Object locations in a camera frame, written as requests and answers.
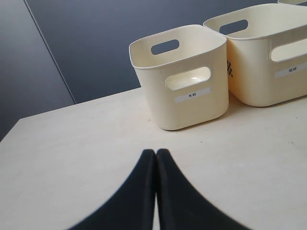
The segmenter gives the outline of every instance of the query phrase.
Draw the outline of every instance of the dark gray wall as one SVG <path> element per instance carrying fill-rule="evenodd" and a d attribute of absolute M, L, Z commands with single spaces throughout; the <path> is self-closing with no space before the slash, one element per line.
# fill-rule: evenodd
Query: dark gray wall
<path fill-rule="evenodd" d="M 277 0 L 28 0 L 78 102 L 139 87 L 134 40 Z"/>
<path fill-rule="evenodd" d="M 0 0 L 0 141 L 20 118 L 72 104 L 23 0 Z"/>

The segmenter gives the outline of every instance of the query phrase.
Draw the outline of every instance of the white label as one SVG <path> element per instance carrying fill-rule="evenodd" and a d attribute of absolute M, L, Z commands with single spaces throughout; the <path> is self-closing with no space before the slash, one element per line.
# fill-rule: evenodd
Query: white label
<path fill-rule="evenodd" d="M 190 100 L 190 99 L 193 99 L 193 98 L 196 98 L 196 97 L 208 94 L 208 93 L 211 93 L 210 87 L 202 89 L 202 90 L 198 90 L 195 92 L 190 92 L 188 94 L 185 94 L 179 97 L 175 97 L 175 102 L 176 103 L 183 102 L 183 101 Z"/>
<path fill-rule="evenodd" d="M 296 72 L 298 72 L 300 70 L 304 70 L 304 69 L 307 69 L 307 63 L 301 64 L 301 65 L 297 65 L 297 66 L 293 66 L 293 67 L 291 67 L 289 69 L 285 69 L 285 70 L 276 72 L 275 73 L 275 78 L 280 78 L 280 77 L 283 77 L 285 75 L 296 73 Z"/>

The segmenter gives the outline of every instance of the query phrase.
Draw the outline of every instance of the storage bin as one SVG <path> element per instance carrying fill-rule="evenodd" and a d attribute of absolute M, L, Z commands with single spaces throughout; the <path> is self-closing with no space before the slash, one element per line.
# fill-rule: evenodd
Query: storage bin
<path fill-rule="evenodd" d="M 173 42 L 177 46 L 163 49 Z M 188 127 L 228 109 L 224 36 L 201 25 L 187 25 L 137 40 L 129 52 L 160 128 Z"/>
<path fill-rule="evenodd" d="M 215 31 L 247 21 L 227 37 L 228 84 L 243 103 L 269 106 L 307 94 L 307 7 L 263 4 L 209 19 Z"/>
<path fill-rule="evenodd" d="M 278 0 L 278 3 L 291 5 L 299 5 L 304 3 L 304 5 L 307 5 L 307 0 Z"/>

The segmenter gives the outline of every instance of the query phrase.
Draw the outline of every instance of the table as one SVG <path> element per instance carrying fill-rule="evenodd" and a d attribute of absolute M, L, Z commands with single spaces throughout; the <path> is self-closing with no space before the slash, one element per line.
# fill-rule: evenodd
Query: table
<path fill-rule="evenodd" d="M 156 126 L 142 89 L 24 118 L 0 143 L 0 229 L 66 229 L 113 195 L 143 149 L 168 148 L 234 219 L 304 230 L 306 137 L 306 97 L 255 108 L 230 95 L 224 116 L 179 131 Z"/>

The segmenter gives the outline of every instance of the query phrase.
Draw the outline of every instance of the plastic basket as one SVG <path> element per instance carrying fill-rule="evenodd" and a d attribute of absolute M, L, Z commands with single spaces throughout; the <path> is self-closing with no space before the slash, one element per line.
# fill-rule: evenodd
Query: plastic basket
<path fill-rule="evenodd" d="M 172 50 L 155 47 L 178 42 Z M 176 130 L 215 119 L 228 109 L 226 38 L 187 25 L 135 41 L 130 60 L 159 127 Z"/>
<path fill-rule="evenodd" d="M 228 84 L 243 103 L 269 106 L 307 94 L 307 8 L 286 4 L 248 7 L 204 22 L 220 31 L 246 20 L 227 37 Z"/>
<path fill-rule="evenodd" d="M 290 5 L 299 5 L 299 4 L 304 3 L 304 6 L 306 6 L 307 0 L 278 0 L 278 3 L 290 4 Z"/>

